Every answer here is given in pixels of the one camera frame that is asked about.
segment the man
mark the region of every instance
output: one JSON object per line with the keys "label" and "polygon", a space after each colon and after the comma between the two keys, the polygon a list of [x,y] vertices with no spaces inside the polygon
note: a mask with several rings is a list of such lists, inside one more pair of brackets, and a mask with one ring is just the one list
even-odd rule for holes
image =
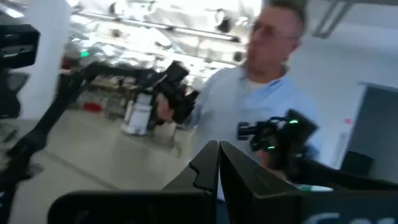
{"label": "man", "polygon": [[[187,127],[196,129],[195,153],[211,140],[228,141],[267,168],[268,155],[255,154],[247,141],[238,141],[239,122],[264,121],[271,116],[284,116],[295,109],[317,122],[317,109],[312,100],[294,87],[285,66],[299,47],[305,30],[305,10],[292,1],[269,3],[252,30],[246,63],[241,67],[222,69],[207,81],[187,119]],[[171,121],[173,111],[165,98],[158,100],[158,116]],[[319,132],[308,142],[320,149]],[[281,171],[271,170],[280,178]],[[229,223],[224,195],[219,181],[218,223]]]}

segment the doorway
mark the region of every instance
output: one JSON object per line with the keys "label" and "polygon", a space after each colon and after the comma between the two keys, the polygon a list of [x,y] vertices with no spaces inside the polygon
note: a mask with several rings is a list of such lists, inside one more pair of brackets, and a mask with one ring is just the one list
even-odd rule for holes
{"label": "doorway", "polygon": [[359,169],[362,175],[398,183],[397,89],[369,85],[365,91],[341,167]]}

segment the green led light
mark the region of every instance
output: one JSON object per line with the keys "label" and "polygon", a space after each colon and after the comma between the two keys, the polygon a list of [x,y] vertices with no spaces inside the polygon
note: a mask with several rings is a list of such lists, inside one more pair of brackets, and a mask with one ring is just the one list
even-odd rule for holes
{"label": "green led light", "polygon": [[80,54],[80,57],[88,57],[88,56],[90,56],[90,53],[89,53],[89,52],[82,52],[82,53]]}

